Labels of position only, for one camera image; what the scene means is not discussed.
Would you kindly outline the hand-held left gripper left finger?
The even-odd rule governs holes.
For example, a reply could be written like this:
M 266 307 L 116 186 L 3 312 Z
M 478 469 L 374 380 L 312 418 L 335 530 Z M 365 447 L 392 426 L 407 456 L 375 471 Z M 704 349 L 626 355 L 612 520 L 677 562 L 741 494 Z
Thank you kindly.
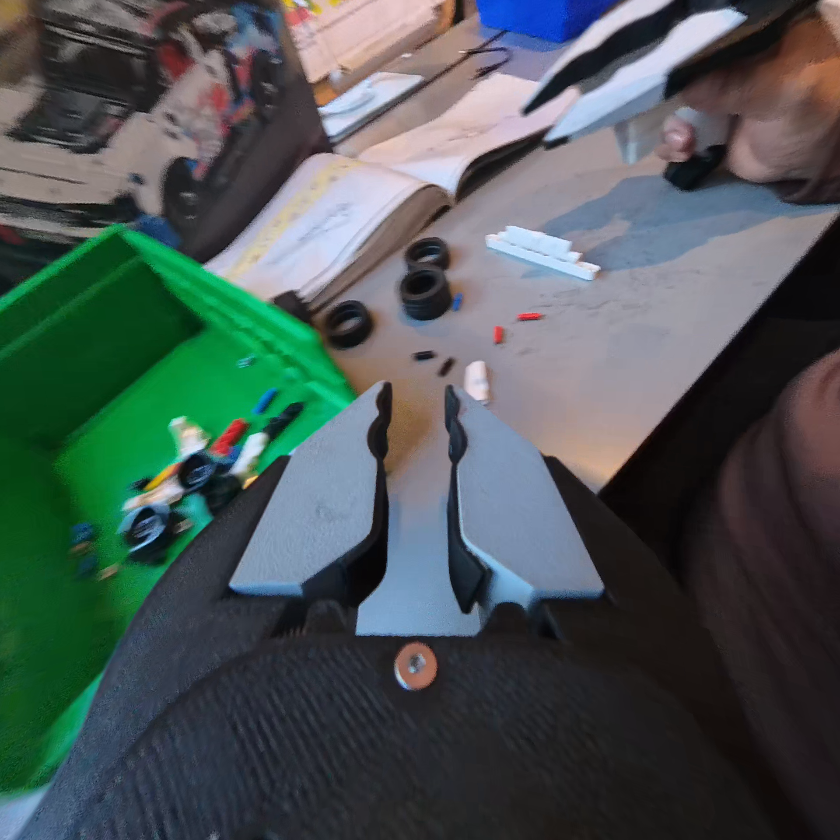
M 379 381 L 297 446 L 229 580 L 239 595 L 358 606 L 386 567 L 392 385 Z

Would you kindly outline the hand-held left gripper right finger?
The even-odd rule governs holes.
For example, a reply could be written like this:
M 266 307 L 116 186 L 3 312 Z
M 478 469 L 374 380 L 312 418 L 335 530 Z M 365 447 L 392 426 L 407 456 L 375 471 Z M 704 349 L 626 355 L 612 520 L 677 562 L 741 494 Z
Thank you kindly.
M 458 386 L 444 394 L 448 575 L 460 611 L 596 601 L 605 585 L 546 458 Z

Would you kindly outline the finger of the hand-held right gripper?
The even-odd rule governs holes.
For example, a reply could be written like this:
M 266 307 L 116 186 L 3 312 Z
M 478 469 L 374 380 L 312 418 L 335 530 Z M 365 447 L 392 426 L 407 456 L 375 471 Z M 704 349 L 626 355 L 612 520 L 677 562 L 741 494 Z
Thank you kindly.
M 542 76 L 521 106 L 528 115 L 567 88 L 589 79 L 615 60 L 651 46 L 690 15 L 716 8 L 714 1 L 627 1 L 594 21 Z
M 578 95 L 546 132 L 546 144 L 562 144 L 652 109 L 665 99 L 672 70 L 729 35 L 747 20 L 734 7 L 692 14 L 656 47 L 623 64 L 594 89 Z

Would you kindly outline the long white brick beam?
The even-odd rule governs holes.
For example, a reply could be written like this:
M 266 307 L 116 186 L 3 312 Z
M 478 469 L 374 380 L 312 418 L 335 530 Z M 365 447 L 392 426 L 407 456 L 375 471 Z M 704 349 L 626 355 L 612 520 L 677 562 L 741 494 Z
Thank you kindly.
M 592 281 L 601 273 L 598 265 L 583 260 L 570 240 L 518 226 L 506 226 L 485 236 L 488 249 L 552 270 L 577 280 Z

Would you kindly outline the green storage bin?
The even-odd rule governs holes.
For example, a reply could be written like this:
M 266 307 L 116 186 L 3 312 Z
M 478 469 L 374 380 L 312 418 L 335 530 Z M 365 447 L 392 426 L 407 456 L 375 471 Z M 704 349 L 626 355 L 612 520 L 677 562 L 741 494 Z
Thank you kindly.
M 2 298 L 2 799 L 47 784 L 101 673 L 166 568 L 211 521 L 201 500 L 159 563 L 119 532 L 133 484 L 173 466 L 170 422 L 211 440 L 299 419 L 265 469 L 355 398 L 318 333 L 124 227 Z

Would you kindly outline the grey desk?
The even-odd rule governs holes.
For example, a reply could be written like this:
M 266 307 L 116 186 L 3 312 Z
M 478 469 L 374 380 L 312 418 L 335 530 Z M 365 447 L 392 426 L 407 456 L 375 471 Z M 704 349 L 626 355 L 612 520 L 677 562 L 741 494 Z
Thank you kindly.
M 724 351 L 797 262 L 838 225 L 838 204 L 792 204 L 727 173 L 680 192 L 652 156 L 629 165 L 611 128 L 535 150 L 439 219 L 459 312 L 414 322 L 395 255 L 341 297 L 371 310 L 372 336 L 334 351 L 360 392 L 392 383 L 387 572 L 359 610 L 362 635 L 468 635 L 448 582 L 444 389 L 483 360 L 489 409 L 601 490 Z M 518 226 L 570 240 L 592 281 L 488 249 Z M 543 319 L 518 322 L 521 312 Z M 495 326 L 506 330 L 495 345 Z M 432 360 L 412 354 L 434 350 Z M 437 376 L 447 357 L 456 363 Z

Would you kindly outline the person's right hand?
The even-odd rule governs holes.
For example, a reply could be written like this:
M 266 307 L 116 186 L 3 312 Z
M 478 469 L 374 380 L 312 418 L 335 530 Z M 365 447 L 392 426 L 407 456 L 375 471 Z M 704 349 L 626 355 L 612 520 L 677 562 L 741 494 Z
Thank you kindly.
M 732 120 L 725 167 L 787 203 L 839 200 L 839 11 L 820 2 L 771 50 L 704 76 L 687 107 Z

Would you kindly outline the blue storage bin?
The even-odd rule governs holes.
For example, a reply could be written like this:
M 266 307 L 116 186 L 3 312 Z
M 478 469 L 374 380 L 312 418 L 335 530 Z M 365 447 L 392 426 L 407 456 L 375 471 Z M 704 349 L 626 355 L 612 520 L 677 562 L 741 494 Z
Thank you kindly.
M 554 43 L 571 40 L 620 1 L 476 1 L 482 25 Z

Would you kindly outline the red angled brick beam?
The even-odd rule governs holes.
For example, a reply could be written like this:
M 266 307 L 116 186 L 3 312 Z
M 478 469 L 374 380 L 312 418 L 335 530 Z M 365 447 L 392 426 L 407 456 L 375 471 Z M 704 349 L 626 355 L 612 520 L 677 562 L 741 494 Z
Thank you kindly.
M 230 456 L 233 449 L 243 436 L 245 436 L 249 428 L 250 422 L 244 418 L 238 417 L 234 419 L 209 446 L 209 454 L 218 459 L 224 459 Z

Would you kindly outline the pile of loose brick pieces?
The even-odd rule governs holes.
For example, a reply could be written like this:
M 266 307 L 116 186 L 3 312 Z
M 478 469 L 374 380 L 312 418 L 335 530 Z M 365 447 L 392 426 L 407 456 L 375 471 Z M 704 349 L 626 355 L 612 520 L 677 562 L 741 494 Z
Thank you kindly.
M 129 558 L 142 564 L 160 564 L 173 542 L 193 523 L 178 511 L 190 496 L 203 499 L 208 514 L 220 513 L 258 475 L 260 457 L 305 411 L 306 403 L 288 404 L 267 419 L 255 432 L 248 432 L 226 458 L 208 452 L 211 439 L 185 416 L 171 420 L 169 428 L 177 446 L 177 460 L 153 478 L 132 486 L 134 495 L 122 507 L 118 535 Z

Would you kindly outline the narrow black rubber tire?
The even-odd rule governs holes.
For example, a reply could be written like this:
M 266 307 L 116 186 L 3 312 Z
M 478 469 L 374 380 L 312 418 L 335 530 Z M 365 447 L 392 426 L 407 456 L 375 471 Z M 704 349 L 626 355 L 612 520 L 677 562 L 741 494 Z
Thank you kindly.
M 450 264 L 450 250 L 439 237 L 423 237 L 406 248 L 404 260 L 409 270 L 428 267 L 446 270 Z
M 368 340 L 374 322 L 369 309 L 357 300 L 338 303 L 324 320 L 324 332 L 333 348 L 348 350 Z

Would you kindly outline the wide black rubber tire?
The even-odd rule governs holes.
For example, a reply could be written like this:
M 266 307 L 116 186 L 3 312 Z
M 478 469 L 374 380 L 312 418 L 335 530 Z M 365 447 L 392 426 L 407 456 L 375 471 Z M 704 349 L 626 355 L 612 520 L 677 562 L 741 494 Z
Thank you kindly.
M 286 312 L 293 318 L 308 326 L 312 325 L 312 311 L 309 305 L 295 291 L 287 290 L 281 292 L 281 294 L 273 297 L 271 302 L 279 310 Z
M 452 307 L 453 295 L 444 269 L 426 266 L 410 269 L 399 286 L 406 315 L 417 321 L 431 321 Z

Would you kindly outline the white tray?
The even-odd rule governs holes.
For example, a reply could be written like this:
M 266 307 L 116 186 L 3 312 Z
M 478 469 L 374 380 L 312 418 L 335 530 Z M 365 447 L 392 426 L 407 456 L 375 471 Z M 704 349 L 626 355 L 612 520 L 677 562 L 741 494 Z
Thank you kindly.
M 421 75 L 378 71 L 331 102 L 320 106 L 329 141 L 339 143 L 422 87 Z

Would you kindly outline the clipped paper sheet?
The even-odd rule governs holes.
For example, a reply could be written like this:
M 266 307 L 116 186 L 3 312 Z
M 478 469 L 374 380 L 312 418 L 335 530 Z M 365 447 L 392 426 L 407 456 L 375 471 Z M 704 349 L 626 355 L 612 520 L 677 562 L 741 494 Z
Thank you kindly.
M 350 75 L 417 35 L 436 35 L 454 2 L 283 1 L 281 7 L 306 79 Z

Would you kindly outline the person's torso in brown shirt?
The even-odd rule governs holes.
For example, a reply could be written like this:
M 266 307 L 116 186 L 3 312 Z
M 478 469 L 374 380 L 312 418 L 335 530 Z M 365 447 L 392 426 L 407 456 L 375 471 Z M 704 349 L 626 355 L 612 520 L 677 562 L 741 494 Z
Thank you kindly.
M 814 838 L 839 834 L 839 352 L 723 461 L 684 570 L 745 717 Z

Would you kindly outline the open instruction booklet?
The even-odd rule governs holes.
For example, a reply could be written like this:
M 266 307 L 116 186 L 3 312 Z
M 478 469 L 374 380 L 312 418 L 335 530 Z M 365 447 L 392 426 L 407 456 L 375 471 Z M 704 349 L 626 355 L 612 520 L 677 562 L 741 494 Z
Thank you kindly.
M 323 308 L 456 205 L 476 174 L 539 142 L 574 102 L 570 89 L 522 115 L 537 86 L 496 73 L 355 158 L 309 157 L 204 268 L 263 301 L 292 291 Z

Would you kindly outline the race car print box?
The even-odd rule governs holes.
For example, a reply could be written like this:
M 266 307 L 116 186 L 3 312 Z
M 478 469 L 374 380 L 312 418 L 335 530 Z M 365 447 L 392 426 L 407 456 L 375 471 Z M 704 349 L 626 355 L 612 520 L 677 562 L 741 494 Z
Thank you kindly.
M 330 152 L 279 2 L 27 2 L 2 29 L 2 265 L 126 225 L 204 262 Z

